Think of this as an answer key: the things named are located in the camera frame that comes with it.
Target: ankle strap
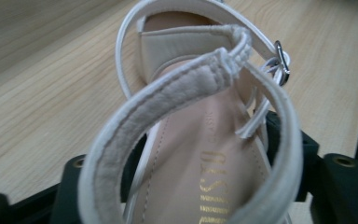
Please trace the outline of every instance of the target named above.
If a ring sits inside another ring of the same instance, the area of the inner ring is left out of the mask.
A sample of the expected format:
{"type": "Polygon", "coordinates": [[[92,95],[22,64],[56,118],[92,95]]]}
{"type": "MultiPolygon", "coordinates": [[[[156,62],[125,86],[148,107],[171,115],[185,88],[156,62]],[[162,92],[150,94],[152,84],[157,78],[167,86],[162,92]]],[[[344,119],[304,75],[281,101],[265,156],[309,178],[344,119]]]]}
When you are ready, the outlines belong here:
{"type": "MultiPolygon", "coordinates": [[[[122,67],[122,47],[124,37],[129,28],[138,20],[144,17],[155,15],[161,12],[169,11],[182,11],[189,12],[204,16],[211,20],[217,21],[220,24],[237,24],[245,27],[250,31],[250,35],[253,41],[253,48],[261,55],[264,60],[270,58],[280,59],[281,55],[277,51],[277,48],[272,44],[269,39],[263,35],[263,33],[257,29],[251,22],[246,20],[240,13],[227,5],[217,2],[215,0],[163,0],[163,1],[141,1],[137,4],[126,16],[125,20],[121,24],[118,31],[116,42],[116,69],[120,86],[127,97],[130,99],[132,94],[124,75],[122,67]]],[[[287,53],[283,52],[283,59],[285,64],[290,63],[290,57],[287,53]]],[[[275,77],[278,77],[278,83],[282,83],[282,68],[280,67],[275,73],[275,77]]]]}

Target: metal buckle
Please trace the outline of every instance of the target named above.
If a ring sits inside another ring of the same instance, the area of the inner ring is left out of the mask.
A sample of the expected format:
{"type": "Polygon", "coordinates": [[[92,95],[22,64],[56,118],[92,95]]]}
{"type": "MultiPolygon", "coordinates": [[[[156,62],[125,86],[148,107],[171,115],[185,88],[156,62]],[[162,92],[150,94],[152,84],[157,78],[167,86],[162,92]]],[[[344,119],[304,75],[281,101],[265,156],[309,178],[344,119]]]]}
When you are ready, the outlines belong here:
{"type": "Polygon", "coordinates": [[[282,49],[281,42],[279,40],[275,41],[275,49],[277,50],[279,63],[281,64],[282,67],[282,79],[280,85],[283,86],[289,80],[290,70],[289,70],[289,66],[287,66],[287,63],[284,60],[283,49],[282,49]]]}

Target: white sandal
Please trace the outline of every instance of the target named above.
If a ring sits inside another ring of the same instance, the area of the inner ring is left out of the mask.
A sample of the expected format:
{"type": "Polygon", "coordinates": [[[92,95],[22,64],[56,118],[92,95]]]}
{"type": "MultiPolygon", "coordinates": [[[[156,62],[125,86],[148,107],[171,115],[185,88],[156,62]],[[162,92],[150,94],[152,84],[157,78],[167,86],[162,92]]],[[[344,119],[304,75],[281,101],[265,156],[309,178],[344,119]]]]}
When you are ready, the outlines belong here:
{"type": "Polygon", "coordinates": [[[298,190],[302,150],[296,112],[276,84],[288,76],[281,49],[219,2],[157,0],[142,1],[127,15],[116,57],[129,101],[85,160],[78,185],[84,223],[125,222],[121,175],[131,149],[153,125],[131,186],[127,223],[283,222],[298,190]],[[138,20],[138,63],[149,84],[131,97],[121,45],[138,20]],[[266,65],[282,63],[269,69],[273,78],[249,62],[252,48],[266,65]],[[272,169],[263,136],[269,101],[282,123],[272,169]]]}

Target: wood grain surface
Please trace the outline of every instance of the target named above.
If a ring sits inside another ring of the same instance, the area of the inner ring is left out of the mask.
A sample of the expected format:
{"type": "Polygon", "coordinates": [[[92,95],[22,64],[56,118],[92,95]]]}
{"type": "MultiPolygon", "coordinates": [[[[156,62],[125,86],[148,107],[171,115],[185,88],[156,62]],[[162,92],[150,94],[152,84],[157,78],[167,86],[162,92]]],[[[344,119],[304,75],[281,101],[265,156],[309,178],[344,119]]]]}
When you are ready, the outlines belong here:
{"type": "MultiPolygon", "coordinates": [[[[12,203],[60,181],[124,102],[117,28],[135,1],[0,0],[0,192],[12,203]]],[[[291,58],[285,86],[320,154],[353,156],[358,138],[358,1],[229,0],[291,58]]],[[[134,35],[124,62],[133,90],[134,35]]],[[[295,203],[294,223],[311,223],[295,203]]]]}

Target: insole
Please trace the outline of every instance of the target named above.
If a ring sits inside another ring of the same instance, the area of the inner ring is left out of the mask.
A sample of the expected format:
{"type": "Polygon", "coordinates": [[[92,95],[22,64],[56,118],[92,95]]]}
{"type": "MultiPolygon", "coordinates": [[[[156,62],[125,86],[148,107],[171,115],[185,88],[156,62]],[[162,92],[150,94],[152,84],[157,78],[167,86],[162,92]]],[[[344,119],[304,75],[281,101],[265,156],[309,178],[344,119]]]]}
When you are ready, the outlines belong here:
{"type": "Polygon", "coordinates": [[[235,134],[246,121],[239,104],[230,88],[159,123],[131,223],[224,223],[246,204],[269,168],[260,140],[235,134]]]}

